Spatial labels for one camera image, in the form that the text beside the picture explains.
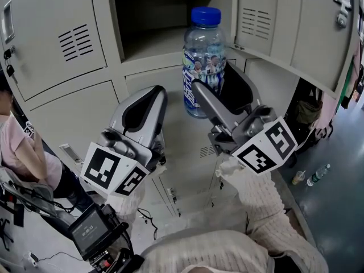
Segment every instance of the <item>open locker compartment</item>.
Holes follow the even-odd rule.
[[[180,52],[191,26],[191,10],[212,6],[222,11],[220,26],[231,29],[231,0],[115,0],[125,60]]]

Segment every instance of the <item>plastic bottle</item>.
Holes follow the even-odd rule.
[[[209,84],[220,93],[224,79],[225,37],[218,25],[221,12],[212,7],[192,9],[192,27],[184,35],[183,89],[186,111],[195,118],[206,118],[192,94],[194,79]]]
[[[313,186],[314,183],[318,182],[324,175],[329,172],[330,164],[327,164],[321,168],[319,168],[315,174],[313,174],[309,179],[307,179],[307,185]]]

